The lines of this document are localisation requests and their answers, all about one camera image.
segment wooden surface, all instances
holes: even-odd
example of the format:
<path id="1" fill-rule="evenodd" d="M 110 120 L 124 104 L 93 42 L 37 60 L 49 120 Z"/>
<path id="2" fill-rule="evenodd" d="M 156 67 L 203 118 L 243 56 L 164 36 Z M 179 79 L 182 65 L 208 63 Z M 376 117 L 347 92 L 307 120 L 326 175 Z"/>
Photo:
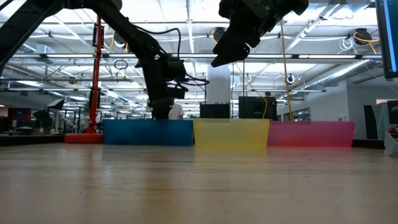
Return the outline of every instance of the wooden surface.
<path id="1" fill-rule="evenodd" d="M 0 223 L 398 223 L 398 159 L 364 149 L 0 148 Z"/>

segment red base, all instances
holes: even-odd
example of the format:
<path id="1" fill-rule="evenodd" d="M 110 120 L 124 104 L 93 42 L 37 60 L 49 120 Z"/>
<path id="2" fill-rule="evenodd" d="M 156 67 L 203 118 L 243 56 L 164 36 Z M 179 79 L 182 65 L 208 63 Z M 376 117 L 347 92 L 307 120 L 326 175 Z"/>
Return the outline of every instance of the red base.
<path id="1" fill-rule="evenodd" d="M 104 134 L 67 134 L 65 143 L 70 144 L 104 144 Z"/>

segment red object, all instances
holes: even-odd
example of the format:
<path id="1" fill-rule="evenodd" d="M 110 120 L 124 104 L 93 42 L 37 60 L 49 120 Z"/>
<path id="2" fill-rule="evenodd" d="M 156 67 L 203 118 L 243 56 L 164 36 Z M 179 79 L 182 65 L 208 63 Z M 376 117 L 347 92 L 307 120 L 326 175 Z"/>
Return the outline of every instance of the red object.
<path id="1" fill-rule="evenodd" d="M 70 144 L 104 144 L 103 134 L 67 134 L 65 143 Z"/>
<path id="2" fill-rule="evenodd" d="M 268 146 L 272 147 L 351 147 L 353 122 L 272 121 Z"/>
<path id="3" fill-rule="evenodd" d="M 101 53 L 102 53 L 102 27 L 101 27 L 101 18 L 97 16 L 97 46 L 96 46 L 96 57 L 94 61 L 93 68 L 93 94 L 91 99 L 91 107 L 90 107 L 90 125 L 87 128 L 87 133 L 94 134 L 95 126 L 96 126 L 96 117 L 97 117 L 97 96 L 98 96 L 98 79 L 100 77 L 100 62 L 101 62 Z"/>

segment person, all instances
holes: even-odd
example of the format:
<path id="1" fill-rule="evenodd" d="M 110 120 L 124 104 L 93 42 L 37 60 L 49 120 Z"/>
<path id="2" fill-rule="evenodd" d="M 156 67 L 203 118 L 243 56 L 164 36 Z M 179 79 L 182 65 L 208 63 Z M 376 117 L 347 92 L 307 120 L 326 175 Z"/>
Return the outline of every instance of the person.
<path id="1" fill-rule="evenodd" d="M 181 105 L 178 105 L 176 103 L 173 104 L 173 107 L 169 112 L 169 119 L 171 120 L 184 119 L 184 110 L 182 109 Z"/>

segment blue bin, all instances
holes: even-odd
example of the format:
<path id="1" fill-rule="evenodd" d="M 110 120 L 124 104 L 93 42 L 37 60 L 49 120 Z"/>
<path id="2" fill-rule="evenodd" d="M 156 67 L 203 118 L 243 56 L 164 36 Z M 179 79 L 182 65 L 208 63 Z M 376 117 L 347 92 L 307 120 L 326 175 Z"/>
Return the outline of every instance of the blue bin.
<path id="1" fill-rule="evenodd" d="M 124 119 L 103 121 L 104 143 L 136 146 L 191 146 L 193 121 Z"/>

